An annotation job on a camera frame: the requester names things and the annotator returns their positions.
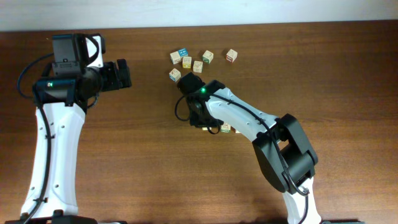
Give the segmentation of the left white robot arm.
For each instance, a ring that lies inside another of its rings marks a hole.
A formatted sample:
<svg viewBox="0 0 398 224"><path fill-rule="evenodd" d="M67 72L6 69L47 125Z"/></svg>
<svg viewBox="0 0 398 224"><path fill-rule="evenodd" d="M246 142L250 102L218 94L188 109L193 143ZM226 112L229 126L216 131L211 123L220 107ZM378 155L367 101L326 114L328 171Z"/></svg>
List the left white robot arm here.
<svg viewBox="0 0 398 224"><path fill-rule="evenodd" d="M76 161L85 117L93 107L88 101L97 99L101 92L131 85L124 59L57 73L33 85L37 143L29 191L21 208L22 221L78 214Z"/></svg>

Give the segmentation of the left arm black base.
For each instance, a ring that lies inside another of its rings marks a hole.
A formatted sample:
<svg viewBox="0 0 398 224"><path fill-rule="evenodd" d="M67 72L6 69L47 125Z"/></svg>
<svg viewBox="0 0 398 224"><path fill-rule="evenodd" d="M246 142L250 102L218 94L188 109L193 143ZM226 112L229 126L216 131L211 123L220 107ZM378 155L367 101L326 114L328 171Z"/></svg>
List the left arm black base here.
<svg viewBox="0 0 398 224"><path fill-rule="evenodd" d="M77 215L57 215L52 217L32 218L27 224L97 224L94 218Z"/></svg>

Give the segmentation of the letter M wood block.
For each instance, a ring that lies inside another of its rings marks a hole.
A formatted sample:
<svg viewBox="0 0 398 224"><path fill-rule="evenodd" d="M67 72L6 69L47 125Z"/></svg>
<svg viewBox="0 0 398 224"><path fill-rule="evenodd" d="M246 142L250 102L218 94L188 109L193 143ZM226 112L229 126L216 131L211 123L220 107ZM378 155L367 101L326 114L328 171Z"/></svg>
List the letter M wood block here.
<svg viewBox="0 0 398 224"><path fill-rule="evenodd" d="M220 131L221 131L222 133L230 133L230 132L231 132L231 125L228 124L228 123L223 123L223 124L221 125Z"/></svg>

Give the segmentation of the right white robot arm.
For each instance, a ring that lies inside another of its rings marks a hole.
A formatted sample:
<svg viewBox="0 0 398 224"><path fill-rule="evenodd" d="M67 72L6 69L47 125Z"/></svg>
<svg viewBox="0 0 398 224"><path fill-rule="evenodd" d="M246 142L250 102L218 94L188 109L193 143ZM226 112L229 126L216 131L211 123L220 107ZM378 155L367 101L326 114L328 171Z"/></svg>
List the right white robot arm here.
<svg viewBox="0 0 398 224"><path fill-rule="evenodd" d="M193 126L211 129L228 123L251 141L263 176L282 193L289 223L321 223L313 196L318 157L294 116L258 110L216 80L198 82L182 93Z"/></svg>

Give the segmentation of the blue baseball wood block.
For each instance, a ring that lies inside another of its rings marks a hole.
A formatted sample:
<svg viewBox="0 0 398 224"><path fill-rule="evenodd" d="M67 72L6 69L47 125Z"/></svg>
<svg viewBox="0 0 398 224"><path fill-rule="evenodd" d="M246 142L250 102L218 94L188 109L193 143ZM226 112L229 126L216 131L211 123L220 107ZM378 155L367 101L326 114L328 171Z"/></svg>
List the blue baseball wood block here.
<svg viewBox="0 0 398 224"><path fill-rule="evenodd" d="M169 78L171 80L173 80L174 82L178 82L179 79L181 78L181 72L179 70L177 70L176 68L173 68L170 72L169 72Z"/></svg>

